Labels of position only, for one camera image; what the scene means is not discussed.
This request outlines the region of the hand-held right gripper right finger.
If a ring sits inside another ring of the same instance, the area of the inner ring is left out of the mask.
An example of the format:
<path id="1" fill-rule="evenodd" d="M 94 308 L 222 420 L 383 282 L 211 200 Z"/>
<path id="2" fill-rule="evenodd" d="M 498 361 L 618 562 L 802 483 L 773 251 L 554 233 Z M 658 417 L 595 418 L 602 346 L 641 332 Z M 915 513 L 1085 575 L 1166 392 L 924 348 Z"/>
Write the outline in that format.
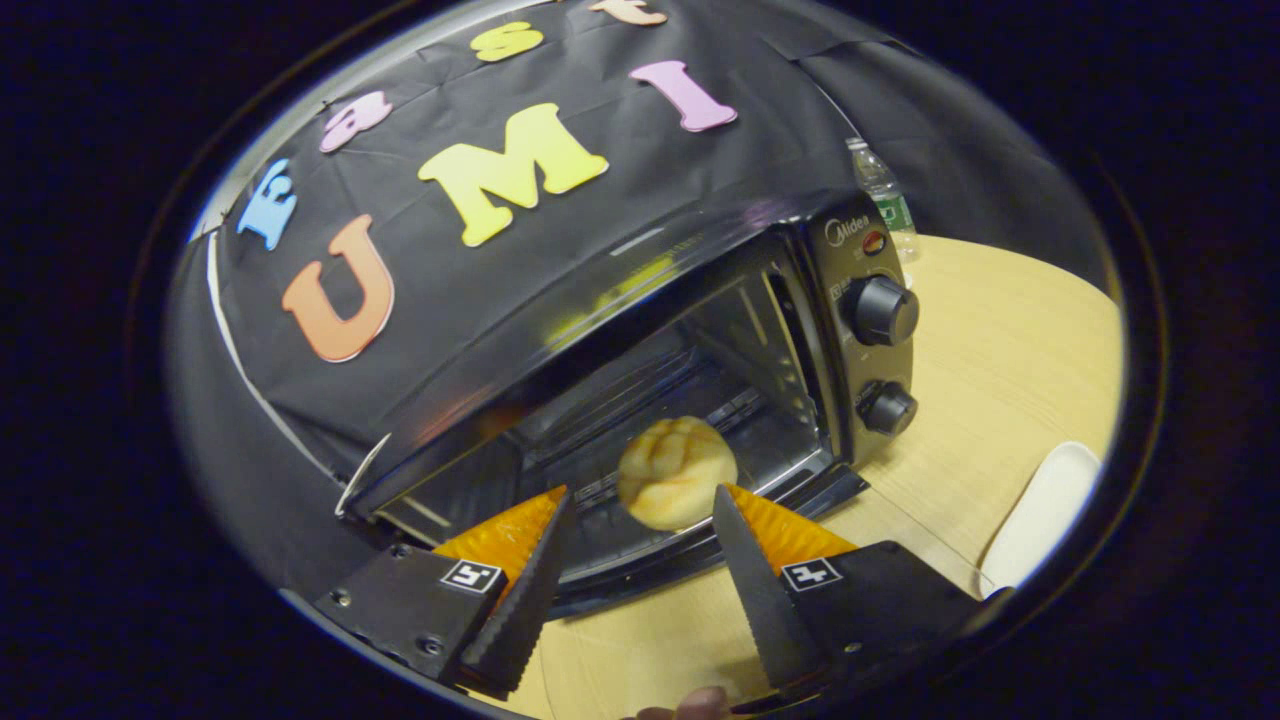
<path id="1" fill-rule="evenodd" d="M 887 685 L 1010 593 L 978 600 L 895 541 L 854 544 L 739 486 L 717 487 L 712 523 L 773 701 Z"/>

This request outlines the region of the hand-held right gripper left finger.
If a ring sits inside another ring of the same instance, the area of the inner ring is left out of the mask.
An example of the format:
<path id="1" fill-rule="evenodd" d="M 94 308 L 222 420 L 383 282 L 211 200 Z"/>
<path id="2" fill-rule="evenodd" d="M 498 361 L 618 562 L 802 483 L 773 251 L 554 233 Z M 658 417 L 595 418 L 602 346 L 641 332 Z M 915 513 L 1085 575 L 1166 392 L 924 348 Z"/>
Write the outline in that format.
<path id="1" fill-rule="evenodd" d="M 557 486 L 434 550 L 393 544 L 320 594 L 317 611 L 420 676 L 507 700 L 554 602 L 576 516 Z"/>

